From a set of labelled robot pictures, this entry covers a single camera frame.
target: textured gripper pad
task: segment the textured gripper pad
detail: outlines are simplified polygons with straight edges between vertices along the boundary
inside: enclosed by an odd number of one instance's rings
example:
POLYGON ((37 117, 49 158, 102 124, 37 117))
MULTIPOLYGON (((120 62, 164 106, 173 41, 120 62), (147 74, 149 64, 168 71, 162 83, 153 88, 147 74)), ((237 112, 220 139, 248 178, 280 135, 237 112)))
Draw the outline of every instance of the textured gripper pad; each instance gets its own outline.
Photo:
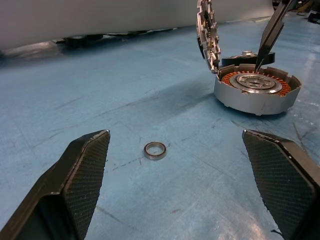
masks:
POLYGON ((63 190, 70 217, 81 240, 86 237, 100 195, 108 144, 109 135, 103 134, 86 146, 63 190))
POLYGON ((283 238, 296 239, 314 203, 313 186, 276 143, 248 132, 243 141, 265 206, 283 238))

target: black object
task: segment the black object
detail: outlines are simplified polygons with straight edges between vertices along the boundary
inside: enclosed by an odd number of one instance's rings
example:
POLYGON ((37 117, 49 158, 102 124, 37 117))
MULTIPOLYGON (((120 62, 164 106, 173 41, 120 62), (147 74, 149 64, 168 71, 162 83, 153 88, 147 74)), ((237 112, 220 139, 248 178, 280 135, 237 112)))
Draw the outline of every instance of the black object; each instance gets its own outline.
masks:
POLYGON ((277 10, 281 0, 272 0, 272 6, 274 10, 277 10))
POLYGON ((308 16, 308 22, 313 24, 320 24, 320 12, 311 12, 308 16))
POLYGON ((96 208, 110 133, 72 141, 33 185, 0 232, 1 240, 84 240, 96 208))
POLYGON ((276 135, 242 134, 262 200, 284 240, 320 239, 320 168, 296 143, 276 135))
POLYGON ((267 26, 265 27, 264 32, 262 34, 258 57, 254 68, 255 71, 258 71, 260 69, 263 62, 270 53, 272 47, 274 46, 276 40, 278 39, 282 31, 282 28, 284 27, 282 19, 286 15, 288 8, 292 2, 293 0, 282 0, 277 6, 267 26))
POLYGON ((87 36, 67 37, 64 41, 66 46, 71 49, 86 48, 89 44, 87 36))
MULTIPOLYGON (((256 54, 249 56, 234 56, 234 57, 225 57, 221 60, 222 67, 235 65, 239 66, 240 64, 256 64, 258 56, 256 54)), ((276 60, 276 54, 270 52, 267 57, 264 59, 262 65, 273 64, 276 60)))
POLYGON ((103 39, 103 34, 93 34, 93 35, 87 35, 86 38, 88 41, 98 41, 100 39, 103 39))

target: white wall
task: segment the white wall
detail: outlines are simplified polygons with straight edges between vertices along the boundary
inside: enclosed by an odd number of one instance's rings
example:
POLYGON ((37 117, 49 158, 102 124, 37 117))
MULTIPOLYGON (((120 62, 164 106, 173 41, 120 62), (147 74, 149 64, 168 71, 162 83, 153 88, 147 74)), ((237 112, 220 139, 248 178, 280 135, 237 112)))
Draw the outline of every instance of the white wall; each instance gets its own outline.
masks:
MULTIPOLYGON (((270 16, 272 0, 213 0, 218 22, 270 16)), ((3 0, 0 50, 63 37, 191 26, 197 0, 3 0)))

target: rotor cover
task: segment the rotor cover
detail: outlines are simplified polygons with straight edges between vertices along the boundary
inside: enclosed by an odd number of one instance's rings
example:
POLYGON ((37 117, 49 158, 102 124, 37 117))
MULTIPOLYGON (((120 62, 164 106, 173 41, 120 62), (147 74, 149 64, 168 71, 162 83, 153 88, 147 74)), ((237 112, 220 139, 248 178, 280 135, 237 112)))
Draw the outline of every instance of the rotor cover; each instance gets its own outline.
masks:
POLYGON ((196 29, 200 51, 211 72, 216 74, 219 71, 221 51, 212 0, 198 0, 197 9, 196 29))

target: aluminum housing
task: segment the aluminum housing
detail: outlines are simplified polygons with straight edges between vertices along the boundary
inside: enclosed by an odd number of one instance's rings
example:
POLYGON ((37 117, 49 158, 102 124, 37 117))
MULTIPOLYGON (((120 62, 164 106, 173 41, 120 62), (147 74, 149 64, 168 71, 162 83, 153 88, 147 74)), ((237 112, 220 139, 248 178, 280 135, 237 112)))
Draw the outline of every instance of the aluminum housing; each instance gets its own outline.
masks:
POLYGON ((291 91, 285 96, 280 96, 279 94, 249 93, 221 81, 229 73, 253 72, 254 70, 254 64, 230 65, 220 68, 214 84, 216 98, 226 107, 258 116, 280 114, 294 105, 301 89, 301 82, 295 76, 289 76, 287 72, 273 67, 261 68, 259 73, 270 74, 287 82, 291 87, 291 91))

